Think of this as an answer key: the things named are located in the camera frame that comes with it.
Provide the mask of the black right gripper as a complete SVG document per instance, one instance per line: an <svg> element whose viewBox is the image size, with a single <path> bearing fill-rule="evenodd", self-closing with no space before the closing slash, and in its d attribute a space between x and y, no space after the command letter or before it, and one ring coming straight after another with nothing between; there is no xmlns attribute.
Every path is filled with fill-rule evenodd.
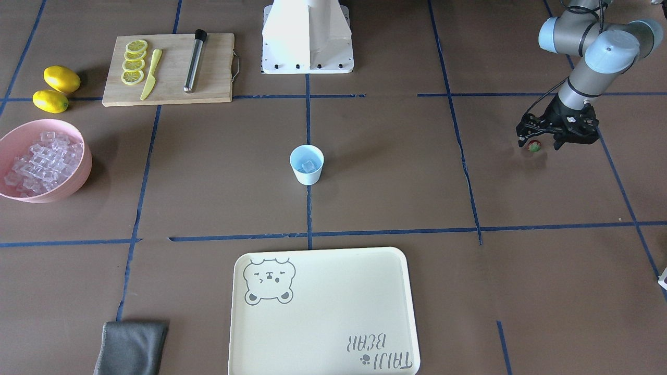
<svg viewBox="0 0 667 375"><path fill-rule="evenodd" d="M550 102L543 117L555 127L553 149L558 151L566 143L590 145L600 138L599 121L594 107L584 103L581 109L567 107L559 96Z"/></svg>

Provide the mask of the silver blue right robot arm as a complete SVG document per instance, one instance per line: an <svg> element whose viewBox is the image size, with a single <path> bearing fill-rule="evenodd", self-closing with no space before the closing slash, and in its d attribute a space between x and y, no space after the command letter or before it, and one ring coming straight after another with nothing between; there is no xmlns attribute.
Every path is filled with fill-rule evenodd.
<svg viewBox="0 0 667 375"><path fill-rule="evenodd" d="M580 58L558 92L538 117L537 133L551 134L553 147L565 143L590 145L599 136L594 104L638 61L660 47L663 26L653 19L608 23L610 1L571 1L559 17L541 26L541 49Z"/></svg>

